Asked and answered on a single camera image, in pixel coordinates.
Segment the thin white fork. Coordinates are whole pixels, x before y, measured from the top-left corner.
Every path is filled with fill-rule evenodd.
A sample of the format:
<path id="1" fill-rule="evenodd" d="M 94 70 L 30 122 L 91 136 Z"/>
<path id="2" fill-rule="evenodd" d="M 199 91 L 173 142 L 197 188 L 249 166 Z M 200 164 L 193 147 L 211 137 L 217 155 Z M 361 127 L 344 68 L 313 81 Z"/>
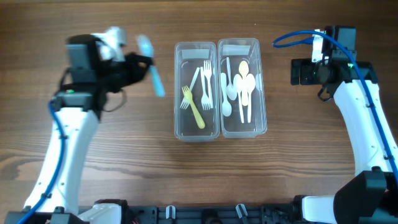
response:
<path id="1" fill-rule="evenodd" d="M 201 98 L 201 105 L 203 110 L 210 110 L 211 109 L 211 103 L 210 99 L 207 95 L 206 92 L 206 86 L 205 86 L 205 76 L 204 76 L 204 68 L 200 67 L 200 76 L 201 76 L 201 85 L 202 85 L 202 98 Z"/>
<path id="2" fill-rule="evenodd" d="M 198 74 L 199 74 L 199 71 L 200 71 L 200 68 L 197 67 L 197 69 L 195 70 L 195 73 L 194 73 L 194 75 L 193 75 L 193 78 L 192 78 L 192 80 L 191 80 L 191 83 L 190 83 L 190 90 L 193 89 L 193 86 L 194 86 L 194 84 L 195 84 L 195 82 L 196 82 L 196 80 L 197 80 L 197 76 L 198 76 Z M 188 100 L 187 100 L 186 97 L 184 96 L 184 97 L 183 97 L 183 100 L 182 100 L 182 102 L 181 102 L 181 104 L 180 104 L 180 108 L 183 109 L 183 110 L 185 110 L 185 109 L 187 109 L 187 108 L 189 107 L 189 105 L 190 105 L 190 104 L 189 104 Z"/>
<path id="3" fill-rule="evenodd" d="M 210 108 L 213 109 L 212 89 L 211 89 L 211 62 L 210 60 L 204 61 L 204 73 L 208 84 L 208 97 L 210 99 Z"/>

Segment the yellow plastic fork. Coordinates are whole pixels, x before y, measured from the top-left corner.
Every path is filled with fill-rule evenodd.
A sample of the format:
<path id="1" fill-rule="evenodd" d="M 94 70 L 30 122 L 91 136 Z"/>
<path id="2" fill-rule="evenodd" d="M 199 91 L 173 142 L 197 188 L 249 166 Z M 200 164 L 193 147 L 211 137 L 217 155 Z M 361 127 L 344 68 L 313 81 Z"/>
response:
<path id="1" fill-rule="evenodd" d="M 204 122 L 203 118 L 201 117 L 201 114 L 199 113 L 195 103 L 193 102 L 193 95 L 192 95 L 191 90 L 189 89 L 188 86 L 183 86 L 182 87 L 182 91 L 183 91 L 184 97 L 188 100 L 188 102 L 190 104 L 190 107 L 191 107 L 191 109 L 193 111 L 193 115 L 194 115 L 195 121 L 197 123 L 197 126 L 200 129 L 204 129 L 205 128 L 205 122 Z"/>

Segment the white plastic fork wide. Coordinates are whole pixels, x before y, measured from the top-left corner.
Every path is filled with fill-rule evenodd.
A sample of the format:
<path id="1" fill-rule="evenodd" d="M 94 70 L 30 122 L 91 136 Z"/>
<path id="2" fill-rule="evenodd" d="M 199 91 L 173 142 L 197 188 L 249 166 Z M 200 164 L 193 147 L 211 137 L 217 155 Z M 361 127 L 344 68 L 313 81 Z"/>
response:
<path id="1" fill-rule="evenodd" d="M 153 47 L 150 39 L 148 38 L 148 36 L 143 35 L 143 34 L 138 35 L 136 37 L 136 41 L 137 41 L 138 48 L 143 56 L 150 57 L 150 58 L 154 57 L 154 47 Z M 151 76 L 152 85 L 154 88 L 155 95 L 158 97 L 164 97 L 165 90 L 164 90 L 164 86 L 163 86 L 162 80 L 160 78 L 159 71 L 158 71 L 157 67 L 154 64 L 152 64 L 149 67 L 149 71 L 150 71 L 150 76 Z"/>

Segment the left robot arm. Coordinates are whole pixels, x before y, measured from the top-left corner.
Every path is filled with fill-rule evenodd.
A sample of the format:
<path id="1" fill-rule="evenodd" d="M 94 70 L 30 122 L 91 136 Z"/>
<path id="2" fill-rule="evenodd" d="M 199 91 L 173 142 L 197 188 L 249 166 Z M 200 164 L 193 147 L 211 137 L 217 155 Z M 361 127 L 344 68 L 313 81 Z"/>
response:
<path id="1" fill-rule="evenodd" d="M 90 209 L 79 209 L 79 191 L 85 157 L 101 121 L 108 93 L 151 74 L 154 91 L 164 96 L 153 63 L 150 39 L 139 35 L 139 52 L 124 54 L 124 36 L 117 30 L 83 34 L 67 41 L 70 66 L 48 103 L 52 134 L 37 183 L 19 212 L 9 212 L 6 223 L 134 223 L 125 200 L 102 199 Z"/>

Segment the white plastic spoon large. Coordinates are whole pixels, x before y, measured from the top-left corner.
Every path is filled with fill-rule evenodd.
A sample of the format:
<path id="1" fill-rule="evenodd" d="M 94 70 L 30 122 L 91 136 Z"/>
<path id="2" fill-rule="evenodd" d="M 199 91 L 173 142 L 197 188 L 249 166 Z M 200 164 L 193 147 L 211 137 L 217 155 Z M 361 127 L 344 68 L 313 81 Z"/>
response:
<path id="1" fill-rule="evenodd" d="M 234 85 L 236 87 L 236 92 L 238 94 L 239 116 L 240 116 L 241 122 L 244 123 L 243 106 L 242 106 L 242 99 L 241 99 L 241 93 L 243 90 L 242 84 L 243 84 L 243 79 L 242 79 L 241 75 L 236 74 L 234 76 Z"/>

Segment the thin white plastic spoon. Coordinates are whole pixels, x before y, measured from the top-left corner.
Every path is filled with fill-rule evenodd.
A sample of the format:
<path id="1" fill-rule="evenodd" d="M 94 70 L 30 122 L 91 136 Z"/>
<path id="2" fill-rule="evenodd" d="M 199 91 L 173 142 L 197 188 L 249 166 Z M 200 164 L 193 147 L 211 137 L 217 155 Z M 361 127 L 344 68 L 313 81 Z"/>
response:
<path id="1" fill-rule="evenodd" d="M 231 65 L 229 57 L 226 58 L 226 68 L 228 74 L 228 85 L 226 87 L 227 96 L 230 100 L 235 100 L 237 93 L 231 78 Z"/>

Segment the short white plastic spoon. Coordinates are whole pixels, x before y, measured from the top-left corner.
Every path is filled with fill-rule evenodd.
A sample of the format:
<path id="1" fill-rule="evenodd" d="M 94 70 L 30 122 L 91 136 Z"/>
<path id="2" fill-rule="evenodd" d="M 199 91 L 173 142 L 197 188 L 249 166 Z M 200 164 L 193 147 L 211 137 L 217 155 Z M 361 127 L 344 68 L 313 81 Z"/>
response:
<path id="1" fill-rule="evenodd" d="M 222 96 L 223 96 L 223 101 L 221 104 L 222 107 L 222 114 L 224 116 L 230 116 L 232 112 L 232 107 L 231 104 L 228 101 L 227 97 L 227 92 L 226 92 L 226 74 L 225 73 L 220 73 L 220 78 L 221 78 L 221 91 L 222 91 Z"/>

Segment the yellow plastic spoon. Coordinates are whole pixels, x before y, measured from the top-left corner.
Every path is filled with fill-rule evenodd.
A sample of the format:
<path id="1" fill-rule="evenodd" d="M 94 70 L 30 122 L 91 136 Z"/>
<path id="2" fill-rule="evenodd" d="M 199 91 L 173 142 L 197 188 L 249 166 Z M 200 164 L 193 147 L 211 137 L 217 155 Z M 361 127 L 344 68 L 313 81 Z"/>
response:
<path id="1" fill-rule="evenodd" d="M 240 64 L 239 64 L 239 73 L 242 76 L 243 79 L 243 90 L 242 90 L 242 105 L 243 106 L 247 106 L 248 105 L 248 93 L 246 91 L 246 86 L 245 86 L 245 79 L 246 76 L 249 73 L 249 66 L 247 61 L 243 60 Z"/>

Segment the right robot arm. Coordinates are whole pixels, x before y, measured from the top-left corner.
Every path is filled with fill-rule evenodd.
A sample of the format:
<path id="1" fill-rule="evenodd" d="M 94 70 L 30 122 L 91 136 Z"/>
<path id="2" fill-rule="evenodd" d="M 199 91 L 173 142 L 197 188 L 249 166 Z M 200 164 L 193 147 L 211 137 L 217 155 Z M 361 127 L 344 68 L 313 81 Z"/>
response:
<path id="1" fill-rule="evenodd" d="M 339 108 L 354 154 L 354 178 L 333 195 L 298 195 L 293 223 L 396 223 L 397 144 L 382 109 L 378 78 L 356 58 L 354 27 L 305 30 L 310 58 L 291 61 L 293 85 L 320 85 Z"/>

